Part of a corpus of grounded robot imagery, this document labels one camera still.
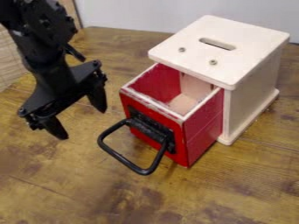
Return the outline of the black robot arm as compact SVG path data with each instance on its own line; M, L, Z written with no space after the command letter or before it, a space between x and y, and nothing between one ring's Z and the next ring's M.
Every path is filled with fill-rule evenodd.
M68 132L58 114L82 97L107 110L106 74L99 60L86 61L70 45L78 28L58 0L0 0L0 25L8 30L23 64L36 80L17 114L32 130L64 140Z

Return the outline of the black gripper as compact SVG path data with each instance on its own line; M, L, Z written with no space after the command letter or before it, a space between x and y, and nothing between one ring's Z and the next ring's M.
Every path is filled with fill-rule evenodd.
M66 56L49 63L23 60L25 68L36 80L35 90L17 111L32 130L45 129L56 138L70 138L56 115L83 96L99 112L108 109L106 92L107 76L102 73L100 61L92 60L70 66Z

